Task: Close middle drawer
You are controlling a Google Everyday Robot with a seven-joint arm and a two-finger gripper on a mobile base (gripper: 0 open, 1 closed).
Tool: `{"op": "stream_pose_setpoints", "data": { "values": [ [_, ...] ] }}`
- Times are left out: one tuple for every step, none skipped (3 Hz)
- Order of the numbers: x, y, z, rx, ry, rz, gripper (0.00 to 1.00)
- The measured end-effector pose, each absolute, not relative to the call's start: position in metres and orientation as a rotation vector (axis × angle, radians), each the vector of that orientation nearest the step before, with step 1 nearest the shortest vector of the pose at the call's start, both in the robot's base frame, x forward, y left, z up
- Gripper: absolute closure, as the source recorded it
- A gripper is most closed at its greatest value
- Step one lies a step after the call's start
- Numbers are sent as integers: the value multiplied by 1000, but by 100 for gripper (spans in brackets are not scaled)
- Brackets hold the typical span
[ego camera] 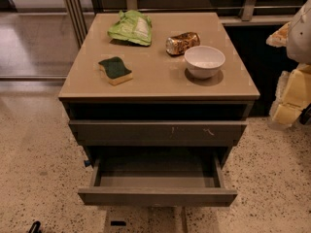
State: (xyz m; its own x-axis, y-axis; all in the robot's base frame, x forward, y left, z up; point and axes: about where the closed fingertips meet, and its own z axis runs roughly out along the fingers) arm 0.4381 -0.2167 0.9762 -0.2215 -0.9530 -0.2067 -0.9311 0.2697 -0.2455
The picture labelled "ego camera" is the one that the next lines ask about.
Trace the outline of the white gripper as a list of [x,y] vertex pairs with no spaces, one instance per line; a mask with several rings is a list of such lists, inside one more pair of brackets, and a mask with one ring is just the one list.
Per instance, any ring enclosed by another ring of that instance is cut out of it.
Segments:
[[[285,47],[289,26],[289,22],[285,23],[266,39],[266,43],[275,48]],[[279,125],[292,126],[310,104],[311,65],[299,64],[291,72],[283,71],[269,112],[271,120]]]

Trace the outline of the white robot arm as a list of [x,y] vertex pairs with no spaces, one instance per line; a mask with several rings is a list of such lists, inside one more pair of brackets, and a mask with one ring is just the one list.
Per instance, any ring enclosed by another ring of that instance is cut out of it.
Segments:
[[266,43],[285,47],[287,57],[298,63],[291,72],[283,71],[270,108],[269,126],[284,130],[296,121],[311,123],[311,0],[301,7],[290,22],[271,34]]

